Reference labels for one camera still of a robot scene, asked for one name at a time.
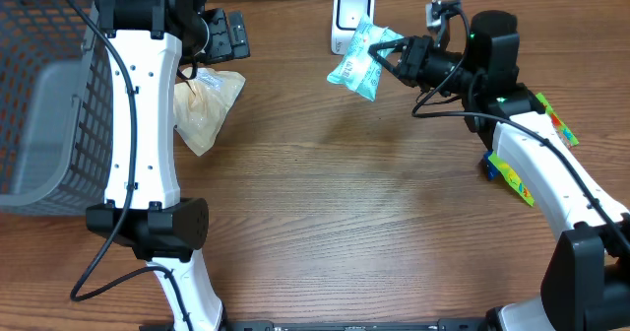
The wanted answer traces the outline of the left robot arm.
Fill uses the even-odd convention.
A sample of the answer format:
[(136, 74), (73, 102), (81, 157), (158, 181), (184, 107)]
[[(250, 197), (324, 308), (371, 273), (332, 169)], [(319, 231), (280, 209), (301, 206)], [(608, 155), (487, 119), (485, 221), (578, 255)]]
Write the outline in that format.
[(104, 198), (86, 211), (88, 229), (130, 248), (157, 276), (174, 330), (224, 330), (226, 311), (202, 253), (209, 209), (180, 194), (174, 167), (173, 100), (181, 67), (250, 54), (240, 13), (207, 0), (94, 0), (94, 33), (112, 80), (112, 157)]

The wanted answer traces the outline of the grey plastic shopping basket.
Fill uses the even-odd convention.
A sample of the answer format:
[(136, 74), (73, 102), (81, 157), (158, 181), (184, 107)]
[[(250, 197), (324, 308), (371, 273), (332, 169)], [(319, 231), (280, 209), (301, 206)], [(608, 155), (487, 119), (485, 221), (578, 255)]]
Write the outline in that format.
[(94, 0), (1, 0), (1, 210), (81, 216), (111, 164), (106, 48)]

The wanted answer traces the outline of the green candy bag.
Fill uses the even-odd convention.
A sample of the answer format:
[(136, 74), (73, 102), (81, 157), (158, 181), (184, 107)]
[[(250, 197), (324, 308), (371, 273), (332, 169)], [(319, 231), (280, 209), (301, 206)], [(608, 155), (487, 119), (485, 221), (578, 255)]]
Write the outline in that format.
[[(569, 149), (578, 146), (578, 138), (565, 124), (565, 122), (558, 116), (557, 112), (552, 108), (551, 104), (548, 102), (544, 94), (538, 93), (535, 95), (535, 97), (542, 103), (543, 107), (545, 108), (545, 113), (551, 119), (554, 129), (564, 145)], [(523, 180), (516, 174), (516, 172), (505, 161), (500, 159), (495, 152), (492, 155), (491, 159), (500, 171), (497, 177), (501, 176), (505, 180), (506, 184), (510, 188), (512, 188), (529, 206), (533, 206), (535, 204), (535, 199), (531, 191), (526, 187), (526, 185), (523, 183)]]

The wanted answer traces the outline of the beige snack bag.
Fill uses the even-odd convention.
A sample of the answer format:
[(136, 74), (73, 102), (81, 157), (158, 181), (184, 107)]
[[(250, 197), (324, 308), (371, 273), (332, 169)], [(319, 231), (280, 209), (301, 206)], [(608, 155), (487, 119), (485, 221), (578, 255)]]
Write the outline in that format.
[(238, 72), (199, 68), (193, 80), (175, 85), (175, 128), (198, 157), (214, 145), (245, 83), (246, 79)]

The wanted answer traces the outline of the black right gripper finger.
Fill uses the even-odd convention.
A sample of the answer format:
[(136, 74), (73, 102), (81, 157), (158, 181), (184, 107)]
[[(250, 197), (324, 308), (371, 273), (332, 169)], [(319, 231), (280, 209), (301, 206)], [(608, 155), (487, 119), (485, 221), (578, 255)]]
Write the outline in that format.
[(409, 80), (405, 77), (404, 65), (408, 53), (402, 50), (394, 50), (394, 53), (400, 53), (401, 56), (396, 64), (389, 62), (384, 56), (379, 54), (378, 50), (369, 50), (369, 55), (381, 65), (387, 72), (392, 74), (402, 83), (407, 83)]
[(409, 44), (408, 37), (402, 37), (395, 40), (374, 43), (369, 47), (370, 55), (379, 55), (381, 50), (391, 50), (392, 52), (403, 52), (404, 48)]

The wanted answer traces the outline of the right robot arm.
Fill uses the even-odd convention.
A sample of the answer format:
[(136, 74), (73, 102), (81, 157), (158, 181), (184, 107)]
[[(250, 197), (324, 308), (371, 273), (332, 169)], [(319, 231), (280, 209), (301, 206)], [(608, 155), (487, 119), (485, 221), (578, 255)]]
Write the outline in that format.
[(614, 330), (629, 323), (629, 212), (607, 194), (559, 137), (543, 102), (518, 79), (517, 18), (483, 11), (465, 19), (462, 52), (447, 48), (454, 3), (433, 3), (436, 36), (373, 44), (387, 70), (429, 95), (459, 97), (463, 118), (488, 149), (522, 179), (549, 223), (556, 246), (538, 295), (490, 309), (482, 330)]

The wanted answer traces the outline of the blue oreo packet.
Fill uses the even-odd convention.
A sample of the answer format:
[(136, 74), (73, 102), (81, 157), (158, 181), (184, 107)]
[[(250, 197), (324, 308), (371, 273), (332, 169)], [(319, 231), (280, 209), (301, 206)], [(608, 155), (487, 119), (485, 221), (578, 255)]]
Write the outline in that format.
[(485, 167), (485, 172), (487, 175), (487, 179), (489, 181), (495, 179), (500, 171), (498, 170), (497, 166), (495, 165), (495, 163), (492, 161), (492, 155), (494, 154), (493, 151), (487, 151), (484, 155), (483, 155), (483, 164)]

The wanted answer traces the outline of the teal snack packet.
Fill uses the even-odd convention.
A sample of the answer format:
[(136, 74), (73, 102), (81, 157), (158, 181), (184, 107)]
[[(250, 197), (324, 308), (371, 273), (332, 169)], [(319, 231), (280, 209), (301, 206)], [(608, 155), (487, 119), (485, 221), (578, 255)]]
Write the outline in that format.
[(383, 67), (369, 54), (369, 47), (402, 38), (402, 35), (389, 28), (374, 25), (367, 15), (363, 15), (350, 39), (346, 55), (327, 76), (327, 81), (344, 85), (350, 91), (375, 101)]

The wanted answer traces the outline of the white barcode scanner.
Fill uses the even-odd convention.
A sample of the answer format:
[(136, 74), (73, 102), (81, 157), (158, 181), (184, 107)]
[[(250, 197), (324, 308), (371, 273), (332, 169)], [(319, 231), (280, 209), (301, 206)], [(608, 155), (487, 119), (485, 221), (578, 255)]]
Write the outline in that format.
[(374, 20), (375, 0), (334, 0), (331, 25), (331, 51), (345, 55), (363, 16)]

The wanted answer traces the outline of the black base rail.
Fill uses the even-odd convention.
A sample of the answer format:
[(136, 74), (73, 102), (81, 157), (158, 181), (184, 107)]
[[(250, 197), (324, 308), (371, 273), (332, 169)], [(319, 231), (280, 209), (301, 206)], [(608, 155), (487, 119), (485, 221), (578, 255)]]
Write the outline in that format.
[(274, 323), (226, 321), (219, 331), (499, 331), (499, 322), (486, 318), (443, 318), (432, 323)]

